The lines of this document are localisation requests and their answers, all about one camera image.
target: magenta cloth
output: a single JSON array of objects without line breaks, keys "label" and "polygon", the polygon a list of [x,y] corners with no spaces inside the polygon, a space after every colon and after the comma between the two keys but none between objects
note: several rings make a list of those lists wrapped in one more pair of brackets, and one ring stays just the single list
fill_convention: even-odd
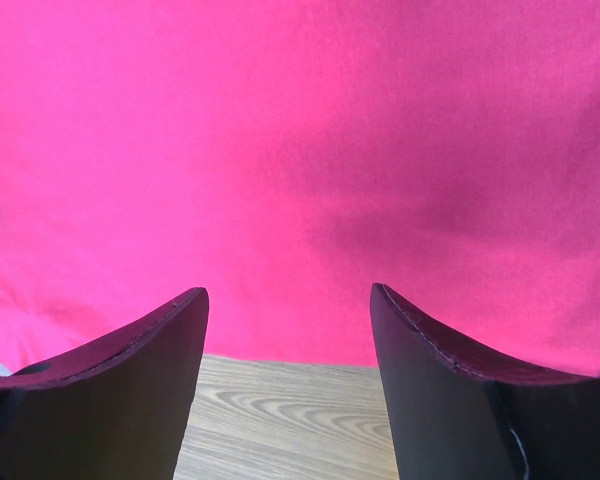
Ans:
[{"label": "magenta cloth", "polygon": [[0,0],[0,361],[191,286],[370,365],[372,282],[600,373],[600,0]]}]

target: light wood grain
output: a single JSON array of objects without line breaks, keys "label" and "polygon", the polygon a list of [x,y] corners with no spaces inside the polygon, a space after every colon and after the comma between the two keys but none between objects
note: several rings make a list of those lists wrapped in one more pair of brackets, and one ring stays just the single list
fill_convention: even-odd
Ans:
[{"label": "light wood grain", "polygon": [[377,369],[206,356],[176,479],[397,479]]}]

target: wooden floor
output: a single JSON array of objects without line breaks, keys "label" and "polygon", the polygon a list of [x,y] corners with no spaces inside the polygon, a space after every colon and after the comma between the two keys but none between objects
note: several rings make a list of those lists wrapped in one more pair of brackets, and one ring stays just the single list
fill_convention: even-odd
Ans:
[{"label": "wooden floor", "polygon": [[397,479],[377,369],[204,358],[175,479]]}]

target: floorboard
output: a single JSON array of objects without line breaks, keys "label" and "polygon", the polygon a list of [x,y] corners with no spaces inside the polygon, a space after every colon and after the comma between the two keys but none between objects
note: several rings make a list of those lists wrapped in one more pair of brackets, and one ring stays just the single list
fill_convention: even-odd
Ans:
[{"label": "floorboard", "polygon": [[397,479],[378,370],[205,356],[175,478]]}]

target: pink t-shirt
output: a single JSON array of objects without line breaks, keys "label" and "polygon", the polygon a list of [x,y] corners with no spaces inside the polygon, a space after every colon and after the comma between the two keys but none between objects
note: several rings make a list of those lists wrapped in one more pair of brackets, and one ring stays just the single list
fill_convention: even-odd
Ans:
[{"label": "pink t-shirt", "polygon": [[0,361],[191,286],[207,351],[375,362],[373,282],[600,373],[600,0],[0,0]]}]

